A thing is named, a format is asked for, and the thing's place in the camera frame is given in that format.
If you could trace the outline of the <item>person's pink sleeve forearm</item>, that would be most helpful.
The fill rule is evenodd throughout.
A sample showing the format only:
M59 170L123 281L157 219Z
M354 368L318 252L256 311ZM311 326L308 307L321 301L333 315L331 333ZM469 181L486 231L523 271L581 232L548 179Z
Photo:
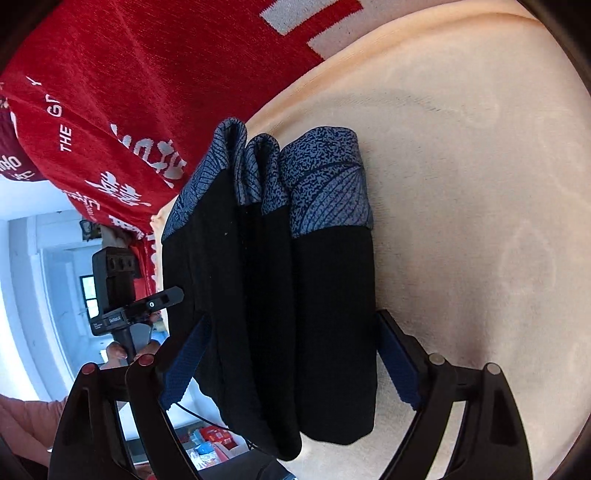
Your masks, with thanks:
M1 436L11 451L22 458L49 466L67 398L61 401L22 401L0 396Z

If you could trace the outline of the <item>person's left hand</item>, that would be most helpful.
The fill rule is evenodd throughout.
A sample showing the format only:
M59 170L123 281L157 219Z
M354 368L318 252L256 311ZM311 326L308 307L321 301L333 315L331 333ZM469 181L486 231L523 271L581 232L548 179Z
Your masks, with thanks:
M141 355L154 354L160 342L152 338L153 325L163 325L159 312L152 313L144 322L134 323L126 330L115 332L113 341L106 347L107 360L102 369L128 365Z

